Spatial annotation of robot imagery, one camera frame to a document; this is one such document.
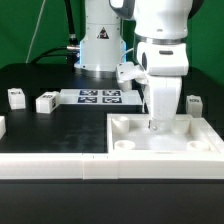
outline white cube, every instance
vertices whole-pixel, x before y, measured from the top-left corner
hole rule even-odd
[[[5,134],[6,128],[5,128],[5,117],[0,116],[0,139]]]
[[[36,99],[36,111],[37,113],[50,114],[59,106],[59,102],[59,92],[46,92]]]
[[[25,95],[22,89],[8,89],[8,98],[12,110],[26,108]]]
[[[203,103],[200,96],[187,96],[186,113],[192,115],[194,118],[202,116]]]

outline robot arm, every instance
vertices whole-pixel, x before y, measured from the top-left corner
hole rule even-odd
[[[124,19],[136,21],[133,63],[117,66],[118,84],[131,89],[130,80],[145,84],[145,98],[153,130],[176,114],[181,77],[187,75],[187,20],[203,0],[110,0],[112,9]]]

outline white platform edge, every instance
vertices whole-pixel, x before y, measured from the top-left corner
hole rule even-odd
[[[224,143],[199,119],[217,151],[0,154],[0,179],[224,179]]]

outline green screen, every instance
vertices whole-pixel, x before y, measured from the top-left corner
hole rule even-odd
[[[25,63],[42,0],[0,0],[0,68]],[[71,0],[76,34],[85,35],[84,0]],[[224,1],[205,0],[189,21],[187,53],[190,65],[224,85]],[[132,48],[135,23],[124,22],[123,38]],[[30,60],[54,47],[68,44],[64,0],[47,0],[33,44]],[[42,59],[39,63],[66,63],[65,57]]]

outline black table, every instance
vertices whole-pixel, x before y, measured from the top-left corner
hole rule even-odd
[[[22,88],[25,110],[11,110],[7,89]],[[107,151],[107,113],[139,113],[141,106],[60,105],[37,114],[35,99],[61,89],[119,89],[115,79],[93,79],[74,74],[67,65],[9,65],[0,71],[0,115],[7,133],[0,153],[104,153]]]
[[[35,113],[34,100],[46,91],[61,88],[116,89],[115,80],[93,80],[74,76],[67,65],[13,64],[0,70],[0,115],[7,117],[7,135],[2,152],[105,152],[105,117],[108,112],[139,112],[138,107],[62,106],[49,115]],[[11,111],[7,88],[23,88],[27,109]],[[184,113],[185,98],[200,95],[203,116],[224,136],[223,89],[202,72],[192,69],[183,79],[178,113]],[[89,130],[91,122],[97,134]],[[60,127],[59,132],[46,129]],[[63,133],[72,138],[98,137],[96,147],[60,145]],[[27,145],[20,136],[26,134]],[[58,138],[58,142],[47,139]],[[0,223],[116,223],[116,224],[220,224],[224,222],[223,180],[1,180]]]

